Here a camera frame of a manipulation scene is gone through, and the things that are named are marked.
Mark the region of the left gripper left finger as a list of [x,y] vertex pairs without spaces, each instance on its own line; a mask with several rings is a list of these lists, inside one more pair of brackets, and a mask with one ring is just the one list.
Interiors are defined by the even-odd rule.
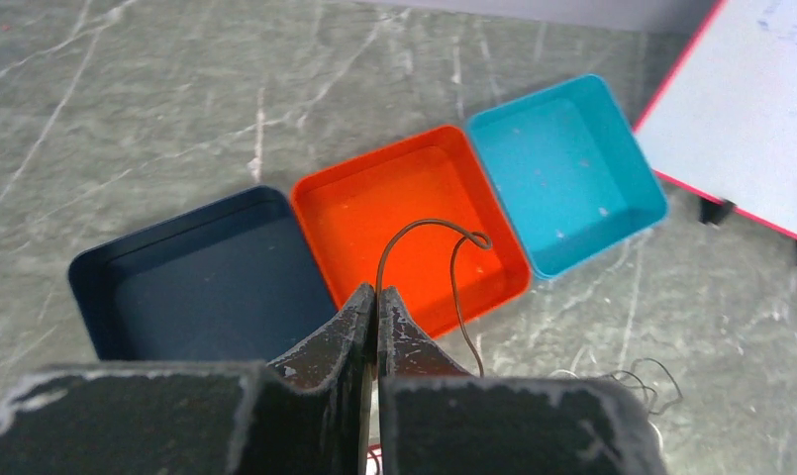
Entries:
[[375,310],[359,286],[272,361],[45,367],[0,401],[0,474],[358,474]]

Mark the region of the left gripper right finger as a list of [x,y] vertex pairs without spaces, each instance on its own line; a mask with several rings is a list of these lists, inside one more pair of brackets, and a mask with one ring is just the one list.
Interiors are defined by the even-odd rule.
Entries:
[[387,474],[662,474],[642,402],[605,378],[478,377],[378,299],[382,468]]

